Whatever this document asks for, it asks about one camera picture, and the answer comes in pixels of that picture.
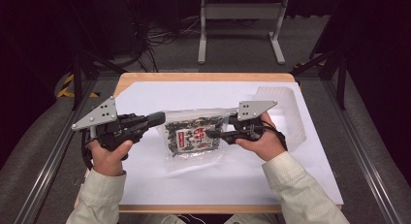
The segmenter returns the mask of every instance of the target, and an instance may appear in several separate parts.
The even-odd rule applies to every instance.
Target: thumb
[[[244,149],[250,150],[250,151],[254,151],[254,142],[250,142],[248,140],[245,139],[237,139],[236,140],[236,144],[240,145],[241,147],[243,147]]]
[[[115,160],[121,160],[131,149],[133,142],[127,140],[123,144],[119,145],[118,148],[112,152],[112,157]]]

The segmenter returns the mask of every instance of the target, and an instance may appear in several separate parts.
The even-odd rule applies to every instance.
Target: white stand
[[[278,34],[285,16],[288,0],[282,3],[268,4],[207,4],[202,0],[201,24],[202,33],[199,46],[199,64],[206,63],[206,19],[274,19],[275,29],[269,32],[269,40],[274,49],[278,64],[284,64],[285,59],[278,44]]]

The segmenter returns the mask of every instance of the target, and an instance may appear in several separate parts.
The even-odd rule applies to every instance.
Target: person's left hand
[[[102,148],[97,140],[88,144],[93,154],[93,170],[104,176],[124,175],[121,159],[130,151],[133,142],[128,140],[121,144],[115,151]]]

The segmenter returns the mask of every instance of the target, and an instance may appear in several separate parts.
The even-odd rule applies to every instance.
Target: gray floor
[[[161,72],[290,72],[297,63],[308,60],[327,17],[285,19],[279,37],[286,64],[278,65],[268,40],[270,23],[257,21],[244,27],[232,22],[215,22],[208,26],[206,64],[197,63],[199,34],[191,33],[169,45],[154,48],[155,60]],[[146,65],[151,65],[147,58]],[[129,71],[141,71],[134,64]],[[353,148],[353,142],[341,120],[325,81],[311,69],[296,77],[302,85],[302,95],[329,158],[345,205],[343,213],[351,223],[400,223],[388,221],[364,168]],[[117,79],[101,77],[93,88],[100,98],[87,99],[86,107],[98,105],[112,95]],[[351,80],[347,81],[347,114],[364,151],[381,177],[390,202],[402,219],[411,223],[411,189],[398,171],[381,141],[372,120]],[[58,98],[27,131],[0,172],[0,223],[13,223],[23,207],[36,178],[45,165],[55,142],[69,117],[72,98]],[[80,135],[75,134],[67,148],[37,223],[64,223],[73,209],[79,192],[84,166],[79,153]],[[121,214],[120,223],[133,223],[135,216]]]

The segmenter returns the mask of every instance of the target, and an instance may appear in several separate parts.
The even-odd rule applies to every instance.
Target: sleeve
[[[263,165],[287,223],[349,223],[321,185],[288,152]]]
[[[66,223],[117,223],[125,180],[126,175],[103,176],[91,170],[80,189],[79,203]]]

